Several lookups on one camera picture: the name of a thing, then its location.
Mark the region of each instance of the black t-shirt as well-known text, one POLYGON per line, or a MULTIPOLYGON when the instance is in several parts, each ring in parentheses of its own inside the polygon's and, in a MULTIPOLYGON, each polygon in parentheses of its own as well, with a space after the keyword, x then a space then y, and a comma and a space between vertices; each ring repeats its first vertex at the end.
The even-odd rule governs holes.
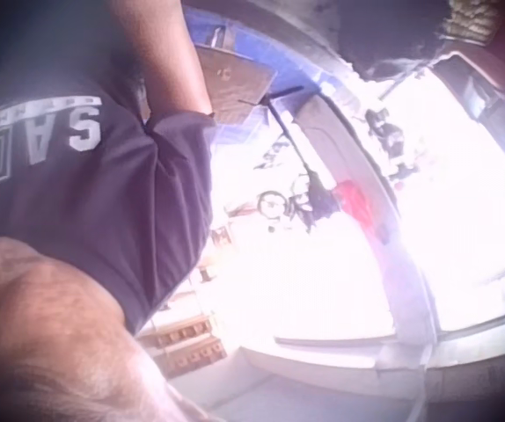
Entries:
POLYGON ((92 276, 137 332, 207 240, 214 121, 143 124, 106 2, 22 6, 0 12, 0 236, 92 276))

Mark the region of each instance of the man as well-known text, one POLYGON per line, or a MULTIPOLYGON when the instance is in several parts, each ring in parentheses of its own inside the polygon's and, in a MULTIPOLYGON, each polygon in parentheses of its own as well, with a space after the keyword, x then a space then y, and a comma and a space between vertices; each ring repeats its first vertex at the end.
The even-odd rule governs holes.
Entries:
POLYGON ((0 0, 0 421, 208 420, 133 335, 206 242, 211 113, 179 0, 0 0))

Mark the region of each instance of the hair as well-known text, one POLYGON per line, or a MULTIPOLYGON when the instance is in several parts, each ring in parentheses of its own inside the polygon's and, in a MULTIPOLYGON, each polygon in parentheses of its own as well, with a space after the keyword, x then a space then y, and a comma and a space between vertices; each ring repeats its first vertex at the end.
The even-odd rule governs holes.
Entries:
POLYGON ((90 400, 50 375, 0 361, 0 422, 120 422, 134 415, 90 400))

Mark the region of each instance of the person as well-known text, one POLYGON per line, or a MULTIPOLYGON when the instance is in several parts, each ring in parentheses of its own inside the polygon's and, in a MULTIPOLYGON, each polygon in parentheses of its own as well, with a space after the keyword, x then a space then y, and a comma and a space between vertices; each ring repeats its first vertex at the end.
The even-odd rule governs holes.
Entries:
POLYGON ((179 0, 0 0, 0 421, 210 420, 134 335, 209 235, 211 114, 179 0))

